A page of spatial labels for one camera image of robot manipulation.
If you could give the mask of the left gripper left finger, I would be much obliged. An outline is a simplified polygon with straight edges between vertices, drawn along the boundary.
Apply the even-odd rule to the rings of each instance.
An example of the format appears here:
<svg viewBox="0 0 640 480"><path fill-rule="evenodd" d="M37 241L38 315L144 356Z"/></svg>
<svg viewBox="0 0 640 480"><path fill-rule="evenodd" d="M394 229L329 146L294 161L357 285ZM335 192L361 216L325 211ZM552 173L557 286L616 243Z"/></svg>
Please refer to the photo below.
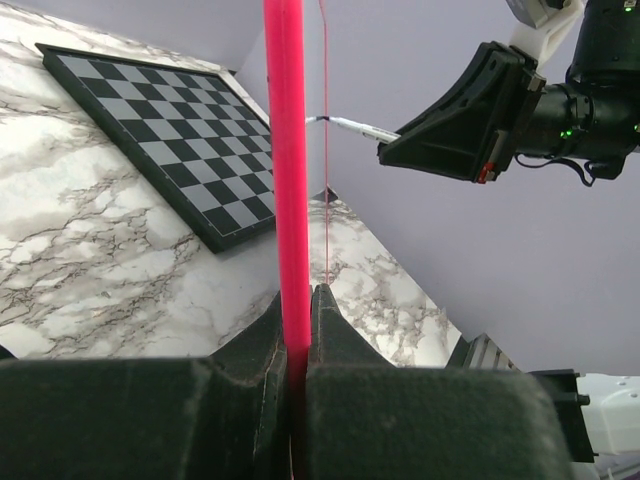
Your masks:
<svg viewBox="0 0 640 480"><path fill-rule="evenodd" d="M5 479L286 479L281 306L205 357L1 354Z"/></svg>

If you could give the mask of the pink framed whiteboard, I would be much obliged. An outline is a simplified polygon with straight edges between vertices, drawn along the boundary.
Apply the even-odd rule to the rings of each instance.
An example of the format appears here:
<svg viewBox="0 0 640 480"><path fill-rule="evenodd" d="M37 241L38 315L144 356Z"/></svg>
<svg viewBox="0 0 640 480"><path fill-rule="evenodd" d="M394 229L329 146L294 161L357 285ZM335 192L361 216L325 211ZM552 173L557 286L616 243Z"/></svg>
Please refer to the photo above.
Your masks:
<svg viewBox="0 0 640 480"><path fill-rule="evenodd" d="M311 287L304 1L263 3L269 123L274 168L282 331L290 390L292 477L308 479L306 375L311 347Z"/></svg>

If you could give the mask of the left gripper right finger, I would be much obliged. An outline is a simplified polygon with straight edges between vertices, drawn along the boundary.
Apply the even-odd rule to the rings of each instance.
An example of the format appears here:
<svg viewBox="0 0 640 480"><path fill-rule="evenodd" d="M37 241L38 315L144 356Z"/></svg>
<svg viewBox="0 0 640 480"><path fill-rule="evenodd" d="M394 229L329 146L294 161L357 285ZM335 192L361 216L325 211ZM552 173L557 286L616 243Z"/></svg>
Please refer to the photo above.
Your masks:
<svg viewBox="0 0 640 480"><path fill-rule="evenodd" d="M555 409L530 375L396 367L312 296L306 378L310 479L566 479Z"/></svg>

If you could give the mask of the blue whiteboard marker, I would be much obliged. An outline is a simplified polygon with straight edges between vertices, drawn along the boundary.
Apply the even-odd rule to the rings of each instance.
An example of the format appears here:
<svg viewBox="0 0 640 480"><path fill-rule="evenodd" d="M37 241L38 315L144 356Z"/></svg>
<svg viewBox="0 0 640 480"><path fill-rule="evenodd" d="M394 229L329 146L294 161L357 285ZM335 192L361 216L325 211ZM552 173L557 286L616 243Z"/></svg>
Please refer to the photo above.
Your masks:
<svg viewBox="0 0 640 480"><path fill-rule="evenodd" d="M322 122L322 121L328 122L340 128L355 132L359 135L362 135L366 138L372 139L382 144L392 143L393 141L397 140L400 137L400 135L395 132L390 132L388 130L384 130L379 127L375 127L362 122L357 122L354 120L349 120L342 117L311 116L305 119L305 123L307 125L310 125L312 123Z"/></svg>

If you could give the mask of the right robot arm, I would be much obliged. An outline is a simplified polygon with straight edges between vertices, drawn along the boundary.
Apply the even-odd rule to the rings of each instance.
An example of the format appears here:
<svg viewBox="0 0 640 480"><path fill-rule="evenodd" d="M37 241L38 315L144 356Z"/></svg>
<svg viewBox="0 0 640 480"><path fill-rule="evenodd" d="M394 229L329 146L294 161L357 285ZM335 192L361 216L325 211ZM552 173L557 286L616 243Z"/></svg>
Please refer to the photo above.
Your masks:
<svg viewBox="0 0 640 480"><path fill-rule="evenodd" d="M513 1L520 29L484 42L453 86L378 147L384 166L486 184L512 163L585 186L639 148L639 5Z"/></svg>

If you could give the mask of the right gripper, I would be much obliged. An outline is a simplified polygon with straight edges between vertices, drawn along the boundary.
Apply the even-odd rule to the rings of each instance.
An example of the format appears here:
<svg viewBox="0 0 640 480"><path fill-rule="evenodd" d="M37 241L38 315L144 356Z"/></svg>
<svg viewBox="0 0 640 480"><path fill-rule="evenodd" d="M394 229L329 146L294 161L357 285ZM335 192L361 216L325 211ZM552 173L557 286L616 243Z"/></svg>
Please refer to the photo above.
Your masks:
<svg viewBox="0 0 640 480"><path fill-rule="evenodd" d="M379 163L468 182L479 175L480 184L495 181L508 169L547 83L537 67L516 47L480 44L453 86L400 127L397 139L378 146Z"/></svg>

